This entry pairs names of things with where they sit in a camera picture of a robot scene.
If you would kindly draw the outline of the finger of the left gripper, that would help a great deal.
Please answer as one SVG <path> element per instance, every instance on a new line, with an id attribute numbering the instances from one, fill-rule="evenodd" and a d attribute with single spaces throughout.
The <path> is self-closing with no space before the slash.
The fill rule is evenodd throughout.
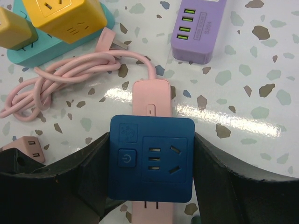
<path id="1" fill-rule="evenodd" d="M 17 148 L 0 151 L 0 172 L 6 174 L 29 174 L 44 165 L 22 153 Z"/>

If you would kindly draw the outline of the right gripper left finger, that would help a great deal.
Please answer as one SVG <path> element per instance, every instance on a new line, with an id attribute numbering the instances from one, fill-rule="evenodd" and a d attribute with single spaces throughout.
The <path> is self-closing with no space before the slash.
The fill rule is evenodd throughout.
<path id="1" fill-rule="evenodd" d="M 1 223 L 99 223 L 121 205 L 107 196 L 109 137 L 29 174 L 0 173 Z"/>

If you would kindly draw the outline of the pink power strip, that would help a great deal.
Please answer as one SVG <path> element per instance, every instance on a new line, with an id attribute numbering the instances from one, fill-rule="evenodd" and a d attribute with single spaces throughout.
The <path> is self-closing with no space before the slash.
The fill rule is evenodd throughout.
<path id="1" fill-rule="evenodd" d="M 170 117 L 171 86 L 166 79 L 137 81 L 133 85 L 134 115 Z M 162 202 L 132 202 L 133 224 L 171 224 L 174 204 Z"/>

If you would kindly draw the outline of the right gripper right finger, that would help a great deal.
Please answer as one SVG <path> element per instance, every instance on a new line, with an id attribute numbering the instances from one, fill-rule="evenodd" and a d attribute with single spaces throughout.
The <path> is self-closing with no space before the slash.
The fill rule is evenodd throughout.
<path id="1" fill-rule="evenodd" d="M 297 224 L 299 180 L 250 165 L 194 138 L 193 179 L 203 224 Z"/>

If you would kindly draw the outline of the blue cube socket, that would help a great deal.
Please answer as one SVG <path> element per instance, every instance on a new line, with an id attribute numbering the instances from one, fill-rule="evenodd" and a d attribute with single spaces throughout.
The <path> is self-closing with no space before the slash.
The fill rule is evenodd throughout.
<path id="1" fill-rule="evenodd" d="M 186 203 L 192 197 L 195 124 L 188 118 L 116 115 L 110 122 L 108 196 Z"/>

